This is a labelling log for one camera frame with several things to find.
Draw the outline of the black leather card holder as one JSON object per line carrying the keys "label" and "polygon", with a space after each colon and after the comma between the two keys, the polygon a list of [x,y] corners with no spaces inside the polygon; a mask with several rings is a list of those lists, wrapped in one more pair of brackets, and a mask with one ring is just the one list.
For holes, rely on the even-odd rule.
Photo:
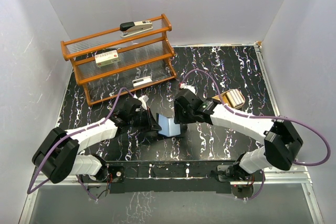
{"label": "black leather card holder", "polygon": [[183,137],[187,131],[187,124],[175,124],[174,117],[167,118],[164,115],[156,114],[156,120],[161,127],[158,135],[164,137]]}

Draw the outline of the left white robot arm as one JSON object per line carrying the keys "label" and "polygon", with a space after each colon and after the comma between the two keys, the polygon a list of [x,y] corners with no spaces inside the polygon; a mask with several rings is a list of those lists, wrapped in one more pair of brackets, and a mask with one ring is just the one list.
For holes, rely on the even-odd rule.
{"label": "left white robot arm", "polygon": [[158,132],[162,128],[147,106],[146,96],[129,98],[105,118],[77,129],[53,128],[32,157],[32,163],[52,183],[69,175],[89,175],[96,181],[108,177],[104,160],[95,155],[80,155],[86,148],[111,140],[133,127],[142,132]]}

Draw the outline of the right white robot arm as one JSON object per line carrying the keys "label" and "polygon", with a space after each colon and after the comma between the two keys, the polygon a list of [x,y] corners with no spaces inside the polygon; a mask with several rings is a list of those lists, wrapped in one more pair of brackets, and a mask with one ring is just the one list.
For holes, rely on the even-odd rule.
{"label": "right white robot arm", "polygon": [[261,143],[261,148],[241,154],[233,165],[215,172],[232,179],[247,180],[254,172],[267,167],[288,171],[303,146],[302,138],[288,120],[258,118],[213,98],[202,100],[189,89],[175,96],[174,122],[223,126]]}

